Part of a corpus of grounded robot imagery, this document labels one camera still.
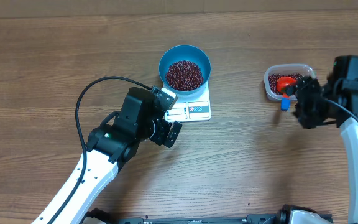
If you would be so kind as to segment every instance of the beige wall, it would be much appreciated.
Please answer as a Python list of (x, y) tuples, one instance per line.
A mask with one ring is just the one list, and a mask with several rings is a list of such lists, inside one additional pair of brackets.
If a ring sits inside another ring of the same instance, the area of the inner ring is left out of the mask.
[(0, 18), (358, 9), (358, 0), (0, 0)]

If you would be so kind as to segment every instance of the plastic container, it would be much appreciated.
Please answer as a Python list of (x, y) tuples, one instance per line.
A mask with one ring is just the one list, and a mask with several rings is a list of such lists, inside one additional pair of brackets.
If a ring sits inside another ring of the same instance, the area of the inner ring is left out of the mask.
[[(197, 66), (200, 68), (204, 82), (197, 89), (190, 91), (180, 91), (175, 90), (168, 85), (165, 74), (168, 72), (169, 66), (181, 60), (191, 61), (197, 64)], [(180, 97), (191, 97), (202, 93), (205, 89), (206, 83), (211, 76), (211, 62), (209, 61), (208, 56), (201, 49), (192, 45), (178, 45), (165, 52), (160, 60), (158, 71), (165, 88), (168, 88), (170, 91), (174, 92)]]
[[(283, 75), (299, 73), (299, 74), (302, 74), (303, 76), (311, 76), (312, 78), (316, 78), (316, 74), (314, 73), (313, 69), (309, 65), (284, 64), (284, 65), (271, 66), (265, 72), (264, 82), (265, 82), (267, 98), (272, 101), (281, 101), (281, 99), (283, 98), (282, 95), (277, 95), (270, 89), (269, 75), (273, 75), (273, 74), (277, 74), (277, 73), (280, 73)], [(292, 95), (292, 96), (290, 96), (290, 100), (296, 100), (296, 97), (294, 95)]]

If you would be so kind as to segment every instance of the bowl rim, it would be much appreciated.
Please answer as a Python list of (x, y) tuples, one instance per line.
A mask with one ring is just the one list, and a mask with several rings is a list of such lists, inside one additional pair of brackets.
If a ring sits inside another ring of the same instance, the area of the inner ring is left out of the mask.
[[(205, 80), (205, 82), (204, 82), (202, 85), (200, 85), (200, 86), (199, 86), (197, 89), (195, 89), (195, 90), (189, 90), (189, 91), (176, 90), (176, 89), (170, 87), (170, 86), (168, 85), (168, 83), (164, 83), (164, 80), (162, 79), (162, 74), (161, 74), (161, 72), (160, 72), (161, 60), (164, 58), (164, 56), (165, 56), (169, 51), (171, 51), (172, 49), (174, 49), (174, 48), (176, 48), (176, 47), (193, 47), (193, 48), (199, 50), (200, 52), (202, 52), (202, 53), (205, 55), (205, 57), (208, 59), (208, 64), (209, 64), (209, 74), (208, 74), (208, 78)], [(203, 50), (201, 50), (200, 48), (198, 48), (198, 47), (196, 47), (196, 46), (190, 45), (190, 44), (181, 44), (181, 45), (176, 45), (176, 46), (174, 46), (174, 47), (171, 47), (170, 49), (168, 49), (168, 50), (162, 55), (162, 57), (161, 57), (161, 59), (160, 59), (160, 62), (158, 63), (158, 73), (160, 74), (160, 79), (161, 79), (162, 83), (166, 84), (166, 86), (167, 86), (170, 90), (173, 90), (173, 91), (175, 91), (175, 92), (177, 92), (177, 93), (182, 93), (182, 94), (186, 94), (186, 95), (187, 95), (187, 94), (195, 93), (196, 91), (198, 91), (202, 86), (204, 86), (204, 85), (208, 82), (209, 78), (211, 78), (212, 65), (211, 65), (211, 60), (209, 59), (208, 55), (207, 55)]]

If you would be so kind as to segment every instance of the blue bowl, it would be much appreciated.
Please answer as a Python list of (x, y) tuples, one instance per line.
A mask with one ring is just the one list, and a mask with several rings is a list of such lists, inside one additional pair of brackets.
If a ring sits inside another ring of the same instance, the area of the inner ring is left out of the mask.
[[(165, 78), (165, 74), (167, 74), (169, 66), (181, 60), (191, 61), (197, 64), (197, 66), (200, 68), (204, 78), (204, 82), (197, 89), (190, 91), (180, 91), (175, 90), (168, 85), (167, 79)], [(165, 54), (160, 60), (158, 70), (160, 72), (160, 78), (165, 84), (166, 88), (179, 95), (191, 95), (196, 93), (198, 90), (204, 88), (205, 83), (208, 82), (209, 77), (211, 76), (211, 62), (209, 61), (208, 56), (199, 48), (191, 45), (178, 45), (176, 47), (172, 47), (165, 52)]]

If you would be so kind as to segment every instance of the wooden tabletop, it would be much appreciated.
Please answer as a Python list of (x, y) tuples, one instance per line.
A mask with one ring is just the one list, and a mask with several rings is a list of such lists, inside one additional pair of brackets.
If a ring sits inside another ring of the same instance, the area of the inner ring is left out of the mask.
[[(262, 79), (272, 65), (305, 63), (325, 83), (334, 57), (358, 55), (358, 11), (1, 19), (0, 223), (30, 223), (75, 168), (81, 90), (108, 75), (162, 86), (158, 62), (179, 44), (211, 60), (212, 119), (185, 123), (171, 149), (142, 143), (91, 208), (117, 217), (238, 217), (290, 203), (346, 223), (339, 129), (302, 129), (266, 98)], [(114, 80), (86, 93), (85, 137), (131, 86)]]

